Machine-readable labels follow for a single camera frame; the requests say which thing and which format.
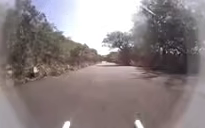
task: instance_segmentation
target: vegetation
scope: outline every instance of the vegetation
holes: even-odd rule
[[[114,32],[104,42],[119,48],[121,56],[125,54],[126,65],[131,62],[172,73],[196,72],[200,46],[192,12],[178,0],[145,0],[141,8],[131,38]]]
[[[17,0],[9,10],[4,37],[7,70],[17,81],[59,75],[100,60],[96,50],[65,37],[30,0]]]
[[[131,35],[119,31],[107,34],[107,37],[103,40],[104,46],[118,48],[119,62],[124,65],[130,65],[131,43]]]

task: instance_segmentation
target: foliage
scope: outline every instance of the foliage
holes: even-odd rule
[[[16,8],[9,10],[4,38],[8,64],[18,80],[31,77],[33,67],[39,67],[44,75],[56,75],[68,70],[70,65],[99,60],[96,50],[63,36],[30,0],[17,0]]]
[[[118,52],[110,52],[108,55],[106,55],[105,61],[112,62],[112,63],[119,63],[118,56],[119,56]]]
[[[130,65],[130,51],[132,47],[132,37],[129,33],[112,32],[107,34],[103,40],[104,46],[118,48],[121,64]]]
[[[138,56],[153,69],[186,73],[190,59],[198,62],[198,27],[191,11],[173,0],[147,0],[141,6],[146,30],[137,40]]]

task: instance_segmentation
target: road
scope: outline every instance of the road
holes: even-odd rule
[[[185,76],[103,63],[27,83],[7,97],[27,128],[62,128],[66,120],[73,128],[133,128],[136,113],[146,128],[170,128],[191,92]]]

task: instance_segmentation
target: bright sky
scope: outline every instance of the bright sky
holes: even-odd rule
[[[108,54],[102,40],[108,32],[129,31],[140,0],[34,0],[50,22],[79,43]]]

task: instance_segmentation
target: green tree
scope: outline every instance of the green tree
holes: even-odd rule
[[[4,40],[8,64],[18,80],[34,77],[34,67],[44,75],[57,75],[70,65],[99,60],[96,50],[66,38],[30,0],[17,0],[16,7],[8,11]]]
[[[124,65],[130,65],[132,38],[129,33],[119,31],[109,33],[102,43],[104,46],[117,48],[119,50],[119,59],[121,63]]]
[[[198,56],[193,51],[199,47],[198,27],[191,11],[178,0],[148,0],[141,7],[146,31],[140,47],[146,64],[154,69],[186,73],[190,59]]]

